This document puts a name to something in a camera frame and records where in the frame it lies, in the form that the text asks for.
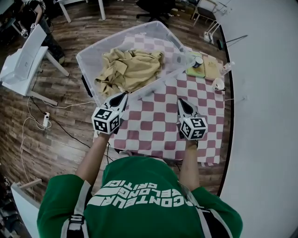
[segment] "green t-shirt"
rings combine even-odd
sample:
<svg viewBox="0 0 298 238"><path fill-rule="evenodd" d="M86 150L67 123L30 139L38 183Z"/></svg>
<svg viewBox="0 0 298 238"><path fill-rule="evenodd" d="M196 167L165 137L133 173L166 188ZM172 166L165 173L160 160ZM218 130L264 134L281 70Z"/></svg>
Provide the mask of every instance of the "green t-shirt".
<svg viewBox="0 0 298 238"><path fill-rule="evenodd" d="M83 183L75 175L50 179L37 220L41 238L61 236ZM242 220L235 210L202 187L192 194L200 206L219 213L234 238L240 236ZM90 238L204 237L195 206L182 195L177 176L152 158L126 157L110 163L102 188L87 197L84 217Z"/></svg>

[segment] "plastic storage bin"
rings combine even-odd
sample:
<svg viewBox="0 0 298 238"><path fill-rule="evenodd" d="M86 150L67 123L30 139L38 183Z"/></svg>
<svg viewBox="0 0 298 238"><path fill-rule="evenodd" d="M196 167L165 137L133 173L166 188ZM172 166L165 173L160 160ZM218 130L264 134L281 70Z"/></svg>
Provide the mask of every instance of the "plastic storage bin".
<svg viewBox="0 0 298 238"><path fill-rule="evenodd" d="M161 50L165 53L164 66L157 79L143 88L130 93L128 104L157 89L165 80L170 80L194 65L194 59L175 35L159 21L145 23L102 39L80 51L76 58L86 83L100 106L105 98L97 91L95 78L102 70L102 54L113 48L146 51Z"/></svg>

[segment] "dark pants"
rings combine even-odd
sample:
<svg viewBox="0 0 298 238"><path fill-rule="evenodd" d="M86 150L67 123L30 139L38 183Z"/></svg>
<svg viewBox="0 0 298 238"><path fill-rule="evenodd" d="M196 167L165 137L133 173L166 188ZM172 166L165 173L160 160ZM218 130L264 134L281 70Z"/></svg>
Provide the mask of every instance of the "dark pants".
<svg viewBox="0 0 298 238"><path fill-rule="evenodd" d="M48 27L47 21L44 19L44 17L42 17L41 20L39 21L39 25L47 34L42 45L47 46L49 51L52 53L52 56L55 58L55 60L59 61L59 59L64 56L64 53L62 51L61 46L52 36L50 28Z"/></svg>

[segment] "yellow cloth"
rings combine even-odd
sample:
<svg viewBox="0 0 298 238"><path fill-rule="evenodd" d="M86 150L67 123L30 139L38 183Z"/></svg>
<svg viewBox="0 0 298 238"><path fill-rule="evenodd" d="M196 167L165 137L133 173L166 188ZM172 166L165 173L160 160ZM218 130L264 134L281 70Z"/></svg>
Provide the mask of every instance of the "yellow cloth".
<svg viewBox="0 0 298 238"><path fill-rule="evenodd" d="M111 49L102 54L102 61L102 71L95 79L95 85L98 92L108 97L121 91L134 92L156 80L162 68L163 53Z"/></svg>

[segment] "cup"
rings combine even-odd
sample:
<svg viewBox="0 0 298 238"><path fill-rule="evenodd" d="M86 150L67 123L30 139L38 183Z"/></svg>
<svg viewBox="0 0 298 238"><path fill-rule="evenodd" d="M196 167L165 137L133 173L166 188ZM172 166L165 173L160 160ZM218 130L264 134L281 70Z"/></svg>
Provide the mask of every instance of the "cup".
<svg viewBox="0 0 298 238"><path fill-rule="evenodd" d="M215 91L218 91L218 90L225 91L224 81L221 78L216 78L212 83L212 88Z"/></svg>
<svg viewBox="0 0 298 238"><path fill-rule="evenodd" d="M198 68L198 67L200 67L200 66L202 65L202 63L203 63L203 59L202 59L202 57L200 57L200 56L196 56L196 57L195 57L195 64L194 64L193 68Z"/></svg>

